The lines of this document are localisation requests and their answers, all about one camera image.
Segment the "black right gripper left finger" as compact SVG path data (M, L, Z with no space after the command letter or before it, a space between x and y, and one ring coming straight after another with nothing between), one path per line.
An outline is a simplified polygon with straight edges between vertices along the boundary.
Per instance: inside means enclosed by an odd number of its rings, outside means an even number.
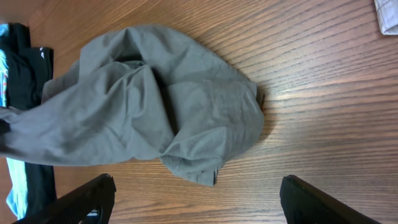
M109 174L101 174L13 224L108 224L115 193L114 179Z

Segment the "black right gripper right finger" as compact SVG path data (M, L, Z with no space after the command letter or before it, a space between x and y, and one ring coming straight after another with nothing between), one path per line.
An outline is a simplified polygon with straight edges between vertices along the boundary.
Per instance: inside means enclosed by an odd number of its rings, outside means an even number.
M288 224L380 224L295 175L282 179L280 203Z

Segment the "grey shorts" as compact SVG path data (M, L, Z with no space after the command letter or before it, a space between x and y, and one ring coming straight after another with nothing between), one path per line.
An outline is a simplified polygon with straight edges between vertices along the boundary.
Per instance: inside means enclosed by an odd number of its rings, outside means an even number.
M157 158L212 186L263 125L256 83L179 31L136 26L85 45L41 105L2 108L1 155L53 166Z

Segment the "light blue t-shirt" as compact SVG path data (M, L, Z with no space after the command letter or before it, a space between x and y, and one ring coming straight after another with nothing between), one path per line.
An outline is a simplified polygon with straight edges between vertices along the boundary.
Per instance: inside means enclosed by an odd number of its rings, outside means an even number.
M9 77L14 78L19 72L20 61L17 53L12 48L15 39L12 37L12 26L1 24L1 107L10 106ZM25 173L25 162L6 158L12 188L6 198L6 203L17 220L23 219L27 212L27 177Z

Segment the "black t-shirt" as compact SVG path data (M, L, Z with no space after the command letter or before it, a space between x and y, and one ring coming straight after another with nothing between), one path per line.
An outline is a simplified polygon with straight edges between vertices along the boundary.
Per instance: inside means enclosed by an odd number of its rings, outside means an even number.
M53 49L32 47L29 28L20 23L10 25L15 39L12 48L18 52L20 71L14 78L9 77L11 103L8 107L29 110L40 105L44 83L53 78ZM56 201L57 194L52 166L25 162L25 173L28 216Z

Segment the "folded beige shorts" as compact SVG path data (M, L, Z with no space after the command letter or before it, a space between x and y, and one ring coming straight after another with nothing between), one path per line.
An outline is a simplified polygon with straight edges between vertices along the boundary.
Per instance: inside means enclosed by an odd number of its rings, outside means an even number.
M379 28L383 35L397 35L398 0L374 0Z

